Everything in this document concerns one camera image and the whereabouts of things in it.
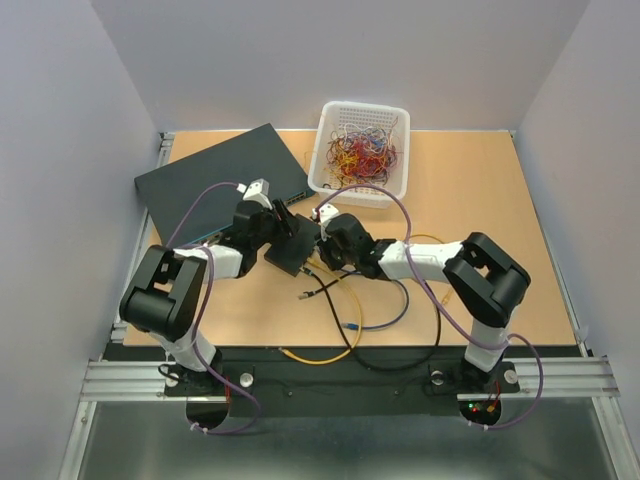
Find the small black network switch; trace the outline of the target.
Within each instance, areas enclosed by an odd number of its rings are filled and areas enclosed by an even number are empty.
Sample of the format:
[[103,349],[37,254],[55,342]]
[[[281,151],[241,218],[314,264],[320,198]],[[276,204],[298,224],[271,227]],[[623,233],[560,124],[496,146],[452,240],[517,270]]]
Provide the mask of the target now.
[[300,214],[293,217],[293,224],[293,236],[272,244],[264,254],[264,259],[269,264],[295,277],[314,251],[320,226]]

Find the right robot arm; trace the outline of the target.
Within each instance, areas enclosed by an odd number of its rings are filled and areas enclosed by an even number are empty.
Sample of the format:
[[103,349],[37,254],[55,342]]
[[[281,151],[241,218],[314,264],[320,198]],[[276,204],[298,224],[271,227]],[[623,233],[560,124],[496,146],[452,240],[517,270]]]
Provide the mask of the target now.
[[473,232],[461,242],[435,245],[375,240],[354,215],[341,214],[332,206],[313,212],[312,220],[320,225],[321,260],[332,270],[352,266],[369,279],[449,284],[472,318],[461,381],[472,390],[482,390],[495,380],[511,316],[531,277],[488,235]]

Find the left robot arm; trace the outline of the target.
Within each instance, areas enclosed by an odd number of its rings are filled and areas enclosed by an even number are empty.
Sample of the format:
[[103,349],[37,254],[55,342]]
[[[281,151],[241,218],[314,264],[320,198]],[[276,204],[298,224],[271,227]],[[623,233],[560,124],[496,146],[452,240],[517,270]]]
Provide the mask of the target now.
[[223,371],[216,347],[195,325],[203,285],[216,279],[245,276],[265,245],[281,246],[301,232],[301,218],[283,201],[269,207],[255,200],[236,206],[230,227],[211,245],[171,248],[153,245],[144,254],[119,305],[119,317],[161,343],[176,363],[188,371],[188,382],[199,393],[215,392]]

